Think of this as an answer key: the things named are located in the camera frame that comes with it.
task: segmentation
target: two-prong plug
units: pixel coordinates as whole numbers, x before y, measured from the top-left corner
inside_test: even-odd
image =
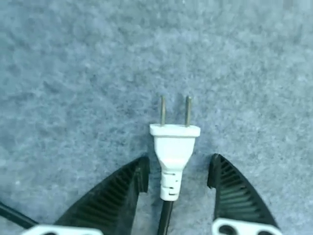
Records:
[[[154,147],[162,168],[160,197],[176,201],[179,197],[182,172],[195,146],[200,128],[190,125],[191,98],[186,98],[185,124],[165,124],[165,99],[162,96],[161,123],[150,124]]]

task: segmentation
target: textured floor surface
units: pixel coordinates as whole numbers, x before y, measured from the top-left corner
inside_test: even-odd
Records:
[[[153,235],[159,166],[148,124],[202,128],[170,235],[210,235],[208,156],[257,188],[285,235],[313,229],[309,0],[0,1],[0,200],[42,223],[149,152],[133,234]],[[1,234],[21,228],[0,220]]]

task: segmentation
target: metal prong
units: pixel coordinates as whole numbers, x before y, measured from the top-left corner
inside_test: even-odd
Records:
[[[186,97],[186,117],[185,117],[185,126],[190,125],[190,115],[191,115],[191,97]]]
[[[165,113],[166,113],[166,109],[165,109],[165,98],[162,95],[161,96],[161,126],[165,125]]]

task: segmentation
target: ridged grip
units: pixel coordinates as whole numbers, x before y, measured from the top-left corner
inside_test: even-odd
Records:
[[[56,225],[99,229],[104,235],[130,235],[140,192],[147,192],[149,158],[121,167],[74,203]]]
[[[212,156],[207,185],[216,189],[214,220],[227,218],[269,224],[278,228],[255,188],[220,154]]]

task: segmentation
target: black cable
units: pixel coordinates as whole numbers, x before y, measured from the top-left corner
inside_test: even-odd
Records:
[[[25,229],[29,229],[38,224],[38,222],[28,218],[26,215],[6,206],[0,202],[0,216],[20,225]]]
[[[158,224],[157,235],[167,235],[168,226],[170,225],[171,214],[174,202],[163,201],[160,222]]]

